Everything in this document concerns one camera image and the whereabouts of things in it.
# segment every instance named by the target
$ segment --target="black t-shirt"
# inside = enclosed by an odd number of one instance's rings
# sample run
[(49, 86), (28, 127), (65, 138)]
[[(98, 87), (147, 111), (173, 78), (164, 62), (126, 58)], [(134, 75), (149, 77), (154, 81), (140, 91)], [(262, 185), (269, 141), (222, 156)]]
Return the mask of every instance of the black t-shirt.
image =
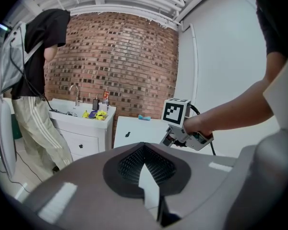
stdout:
[(53, 45), (58, 47), (66, 43), (67, 24), (71, 19), (68, 11), (60, 9), (50, 9), (41, 12), (26, 26), (24, 47), (27, 53), (41, 40), (43, 45), (32, 55), (24, 66), (28, 81), (38, 91), (31, 91), (28, 84), (22, 78), (12, 90), (12, 96), (39, 96), (45, 92), (44, 77), (44, 50)]
[(256, 1), (267, 54), (280, 52), (288, 57), (288, 0)]

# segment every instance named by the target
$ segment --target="black sleeve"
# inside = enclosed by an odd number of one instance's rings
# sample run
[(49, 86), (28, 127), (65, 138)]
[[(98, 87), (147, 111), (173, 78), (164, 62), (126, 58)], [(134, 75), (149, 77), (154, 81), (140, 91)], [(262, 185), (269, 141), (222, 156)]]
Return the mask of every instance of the black sleeve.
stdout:
[(62, 47), (66, 44), (66, 30), (70, 20), (68, 13), (62, 14), (54, 19), (47, 27), (44, 35), (45, 48), (53, 45)]
[(280, 40), (278, 34), (266, 19), (264, 13), (258, 7), (257, 17), (261, 30), (264, 34), (267, 55), (271, 52), (280, 52), (283, 55), (286, 55), (286, 50), (283, 47), (282, 41)]

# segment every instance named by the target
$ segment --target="hand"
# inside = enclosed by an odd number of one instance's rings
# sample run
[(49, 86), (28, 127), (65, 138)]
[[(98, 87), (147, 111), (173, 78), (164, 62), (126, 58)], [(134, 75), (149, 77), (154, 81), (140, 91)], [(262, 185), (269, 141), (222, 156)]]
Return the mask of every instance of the hand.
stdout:
[(211, 135), (212, 130), (208, 130), (204, 127), (204, 121), (202, 118), (202, 115), (196, 115), (183, 122), (183, 126), (188, 134), (193, 132), (201, 132), (206, 137)]

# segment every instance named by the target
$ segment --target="green object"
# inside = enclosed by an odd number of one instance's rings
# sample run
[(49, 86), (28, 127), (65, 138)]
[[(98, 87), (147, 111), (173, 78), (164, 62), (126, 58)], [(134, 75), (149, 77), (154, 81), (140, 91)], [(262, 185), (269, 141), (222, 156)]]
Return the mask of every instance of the green object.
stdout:
[(21, 132), (20, 132), (19, 125), (18, 125), (18, 122), (16, 120), (15, 114), (12, 114), (12, 130), (13, 130), (13, 138), (15, 140), (23, 137)]

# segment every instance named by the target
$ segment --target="metal faucet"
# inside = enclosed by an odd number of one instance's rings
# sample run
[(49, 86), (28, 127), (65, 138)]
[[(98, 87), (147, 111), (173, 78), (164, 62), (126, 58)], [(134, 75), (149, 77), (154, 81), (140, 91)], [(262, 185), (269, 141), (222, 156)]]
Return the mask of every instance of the metal faucet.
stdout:
[(69, 88), (69, 91), (72, 90), (73, 87), (76, 87), (77, 89), (77, 94), (76, 94), (76, 101), (75, 101), (75, 106), (78, 106), (79, 105), (79, 99), (78, 99), (78, 94), (79, 94), (79, 88), (77, 85), (73, 84), (70, 88)]

